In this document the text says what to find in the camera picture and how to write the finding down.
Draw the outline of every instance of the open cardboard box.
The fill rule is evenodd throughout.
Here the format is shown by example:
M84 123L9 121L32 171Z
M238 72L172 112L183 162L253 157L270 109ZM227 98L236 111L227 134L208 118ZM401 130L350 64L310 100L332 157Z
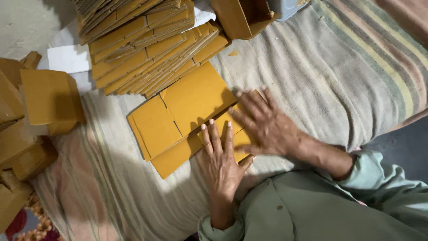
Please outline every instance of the open cardboard box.
M252 39L281 16L266 0L211 0L211 6L230 39Z
M199 127L236 103L233 93L214 67L205 63L163 90L128 116L146 161L165 179L202 147ZM232 120L227 113L219 126ZM250 143L243 128L234 123L236 144ZM240 161L246 154L236 154Z
M21 69L24 112L33 134L67 134L77 122L86 124L76 81L66 72Z

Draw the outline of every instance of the green shirt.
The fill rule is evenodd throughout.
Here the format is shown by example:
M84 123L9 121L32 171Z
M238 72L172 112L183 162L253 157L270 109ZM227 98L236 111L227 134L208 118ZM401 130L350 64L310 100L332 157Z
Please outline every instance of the green shirt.
M378 152L355 154L352 173L341 182L308 171L266 179L241 202L233 226L221 231L202 218L200 240L428 240L427 185L382 164Z

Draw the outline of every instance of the finger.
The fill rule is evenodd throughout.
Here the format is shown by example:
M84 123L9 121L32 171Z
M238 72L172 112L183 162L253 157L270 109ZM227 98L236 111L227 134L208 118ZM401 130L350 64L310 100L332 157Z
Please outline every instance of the finger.
M232 116L232 118L237 121L242 126L248 128L250 131L255 131L256 129L256 123L253 119L251 119L247 114L242 113L240 111L236 111L234 109L229 108L229 114Z
M223 149L221 148L221 140L218 135L217 125L213 119L210 119L209 132L211 136L211 145L213 147L214 153L223 153Z
M260 94L256 93L255 91L250 91L248 92L248 95L263 113L270 114L272 112Z
M202 124L201 129L202 129L202 134L204 136L204 149L209 156L212 156L214 154L214 151L211 145L210 135L208 134L207 126L205 124Z
M278 105L276 104L276 101L273 98L272 93L268 88L263 89L263 94L265 95L267 103L269 104L270 108L272 110L278 109Z
M244 152L252 155L263 155L263 151L260 147L251 144L243 144L235 147L236 151Z
M254 119L257 120L263 117L263 113L257 107L257 105L254 103L254 101L251 99L247 92L238 93L238 97L240 98L242 105L245 107L248 113L250 113L254 117Z
M233 154L233 127L232 122L227 122L226 140L224 141L224 151L228 154Z
M241 161L239 166L241 167L243 172L246 172L248 170L248 168L251 166L251 164L253 163L253 160L255 158L256 158L255 156L249 155L249 156L245 157L244 160Z

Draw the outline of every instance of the person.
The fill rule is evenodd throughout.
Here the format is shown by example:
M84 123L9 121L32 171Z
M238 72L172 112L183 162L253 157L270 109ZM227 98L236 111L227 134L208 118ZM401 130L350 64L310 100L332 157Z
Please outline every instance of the person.
M202 125L204 159L198 161L209 189L210 215L200 220L202 241L235 240L428 240L428 187L404 178L373 151L351 154L301 131L268 89L238 95L245 113L231 116L256 138L235 149L251 154L237 164L231 122L224 145L215 121ZM234 195L255 155L299 160L320 172L291 171L254 187L235 212Z

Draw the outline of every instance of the floor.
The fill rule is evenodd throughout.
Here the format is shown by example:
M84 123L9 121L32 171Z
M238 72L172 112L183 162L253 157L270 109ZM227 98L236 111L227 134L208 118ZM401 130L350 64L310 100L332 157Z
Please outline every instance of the floor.
M407 179L428 183L428 117L378 136L363 148L379 151L383 162L401 166Z

